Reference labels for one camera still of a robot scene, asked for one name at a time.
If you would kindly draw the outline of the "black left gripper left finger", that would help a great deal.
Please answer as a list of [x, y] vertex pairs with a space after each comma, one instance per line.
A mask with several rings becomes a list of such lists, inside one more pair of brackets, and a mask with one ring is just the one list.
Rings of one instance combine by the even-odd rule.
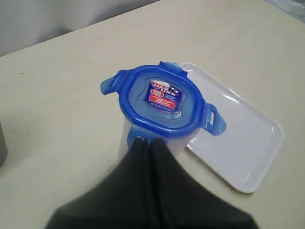
[[117, 167], [97, 186], [59, 207], [48, 229], [151, 229], [153, 193], [149, 142], [136, 138]]

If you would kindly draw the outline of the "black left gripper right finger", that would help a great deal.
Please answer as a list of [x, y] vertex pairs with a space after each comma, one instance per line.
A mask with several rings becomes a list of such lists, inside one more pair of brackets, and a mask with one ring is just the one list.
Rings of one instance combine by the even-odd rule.
[[150, 153], [162, 229], [256, 228], [250, 214], [201, 186], [167, 148]]

